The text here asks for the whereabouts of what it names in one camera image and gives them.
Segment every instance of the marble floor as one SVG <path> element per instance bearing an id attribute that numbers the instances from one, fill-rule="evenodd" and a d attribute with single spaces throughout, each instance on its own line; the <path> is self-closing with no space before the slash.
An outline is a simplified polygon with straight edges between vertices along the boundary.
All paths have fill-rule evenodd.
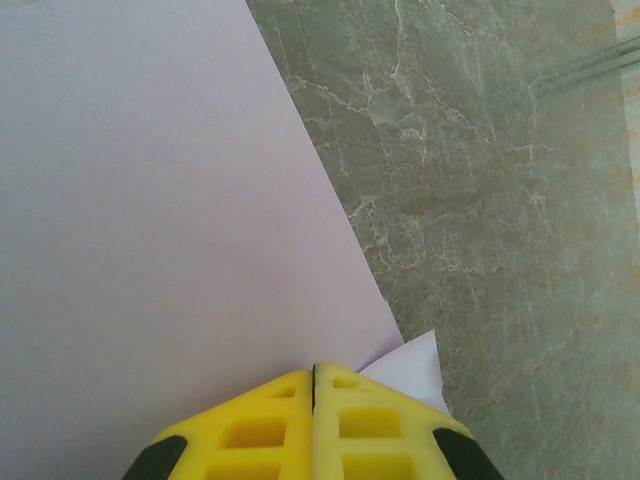
<path id="1" fill-rule="evenodd" d="M 508 479 L 638 478 L 608 0 L 248 3 L 403 334 L 436 330 L 453 414 Z"/>

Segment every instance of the marble veining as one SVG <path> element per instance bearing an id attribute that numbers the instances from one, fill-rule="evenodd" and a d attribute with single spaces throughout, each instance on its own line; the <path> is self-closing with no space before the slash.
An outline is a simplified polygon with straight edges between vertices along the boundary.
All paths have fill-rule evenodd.
<path id="1" fill-rule="evenodd" d="M 507 478 L 640 472 L 640 256 L 606 0 L 249 0 L 406 338 Z"/>

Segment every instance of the black rubber edge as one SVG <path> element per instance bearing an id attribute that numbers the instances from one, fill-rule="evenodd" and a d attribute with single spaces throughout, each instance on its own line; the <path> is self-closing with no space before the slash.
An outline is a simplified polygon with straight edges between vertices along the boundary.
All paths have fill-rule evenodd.
<path id="1" fill-rule="evenodd" d="M 475 440 L 448 428 L 433 436 L 457 480 L 504 480 Z"/>
<path id="2" fill-rule="evenodd" d="M 145 448 L 122 480 L 168 480 L 187 448 L 187 439 L 174 435 Z"/>
<path id="3" fill-rule="evenodd" d="M 311 413 L 316 409 L 316 364 L 311 369 Z"/>

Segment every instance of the yellow robot part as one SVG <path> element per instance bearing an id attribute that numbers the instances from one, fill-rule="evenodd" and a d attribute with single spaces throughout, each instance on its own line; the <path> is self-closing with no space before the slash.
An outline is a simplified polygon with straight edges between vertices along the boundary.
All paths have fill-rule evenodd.
<path id="1" fill-rule="evenodd" d="M 314 379 L 313 480 L 502 478 L 449 415 L 337 365 Z"/>
<path id="2" fill-rule="evenodd" d="M 164 449 L 159 456 L 164 458 L 168 471 L 157 477 L 310 479 L 311 385 L 311 372 L 293 372 L 173 425 L 148 447 L 156 452 Z M 144 455 L 143 452 L 136 460 L 140 460 L 139 469 L 153 465 L 153 459 L 147 455 L 145 460 Z M 146 477 L 138 472 L 131 478 Z"/>

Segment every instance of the yellow plastic object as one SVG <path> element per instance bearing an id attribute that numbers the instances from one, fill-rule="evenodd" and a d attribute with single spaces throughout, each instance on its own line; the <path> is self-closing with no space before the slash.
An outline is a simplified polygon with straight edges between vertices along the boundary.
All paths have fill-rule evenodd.
<path id="1" fill-rule="evenodd" d="M 293 372 L 165 430 L 187 440 L 169 480 L 308 480 L 311 389 Z"/>
<path id="2" fill-rule="evenodd" d="M 464 425 L 343 367 L 314 373 L 313 480 L 456 480 L 432 432 L 473 438 Z"/>

